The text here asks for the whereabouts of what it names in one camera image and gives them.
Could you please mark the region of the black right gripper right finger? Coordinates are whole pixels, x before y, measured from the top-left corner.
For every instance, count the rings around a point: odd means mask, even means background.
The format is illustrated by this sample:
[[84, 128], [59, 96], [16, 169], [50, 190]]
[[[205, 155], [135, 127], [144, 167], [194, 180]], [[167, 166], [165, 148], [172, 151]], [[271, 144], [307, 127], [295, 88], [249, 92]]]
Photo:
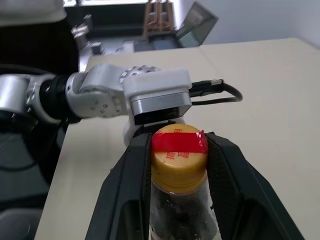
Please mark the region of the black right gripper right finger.
[[210, 132], [207, 175], [222, 240], [304, 240], [271, 184], [240, 148]]

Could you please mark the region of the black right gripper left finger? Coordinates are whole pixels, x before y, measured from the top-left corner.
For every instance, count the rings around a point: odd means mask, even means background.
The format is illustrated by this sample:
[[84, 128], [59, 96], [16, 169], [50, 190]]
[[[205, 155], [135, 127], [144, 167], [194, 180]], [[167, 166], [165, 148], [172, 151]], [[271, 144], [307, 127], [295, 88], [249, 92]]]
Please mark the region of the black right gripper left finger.
[[149, 240], [151, 140], [133, 138], [104, 180], [85, 240]]

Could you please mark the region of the yellow bottle cap red tape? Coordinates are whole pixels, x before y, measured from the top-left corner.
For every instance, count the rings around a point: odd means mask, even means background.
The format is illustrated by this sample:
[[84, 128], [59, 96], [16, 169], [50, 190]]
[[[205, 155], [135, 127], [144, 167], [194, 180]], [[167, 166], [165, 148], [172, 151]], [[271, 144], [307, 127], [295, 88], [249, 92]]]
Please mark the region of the yellow bottle cap red tape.
[[208, 142], [203, 130], [187, 124], [162, 127], [151, 138], [151, 174], [155, 185], [188, 194], [207, 179]]

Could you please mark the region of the clear plastic drink bottle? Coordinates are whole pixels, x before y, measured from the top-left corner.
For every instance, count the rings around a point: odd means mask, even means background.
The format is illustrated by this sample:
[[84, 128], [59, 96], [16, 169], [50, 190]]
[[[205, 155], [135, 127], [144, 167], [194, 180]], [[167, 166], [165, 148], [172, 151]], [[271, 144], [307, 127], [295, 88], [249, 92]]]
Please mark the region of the clear plastic drink bottle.
[[151, 240], [217, 240], [220, 231], [205, 180], [195, 191], [173, 193], [151, 185]]

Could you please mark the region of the wooden easel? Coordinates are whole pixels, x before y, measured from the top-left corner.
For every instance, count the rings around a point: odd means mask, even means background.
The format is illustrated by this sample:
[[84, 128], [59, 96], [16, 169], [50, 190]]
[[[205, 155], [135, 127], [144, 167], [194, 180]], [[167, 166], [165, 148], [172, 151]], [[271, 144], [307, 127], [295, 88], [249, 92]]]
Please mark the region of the wooden easel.
[[143, 37], [168, 34], [175, 29], [173, 3], [170, 0], [148, 0], [145, 4]]

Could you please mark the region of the dark open laptop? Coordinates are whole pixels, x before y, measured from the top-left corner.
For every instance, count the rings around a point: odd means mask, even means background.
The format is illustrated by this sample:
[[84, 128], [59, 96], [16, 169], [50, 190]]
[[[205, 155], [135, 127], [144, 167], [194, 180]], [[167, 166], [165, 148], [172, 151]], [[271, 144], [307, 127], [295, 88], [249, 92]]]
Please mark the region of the dark open laptop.
[[179, 46], [181, 48], [201, 46], [218, 20], [216, 15], [195, 1], [175, 34]]

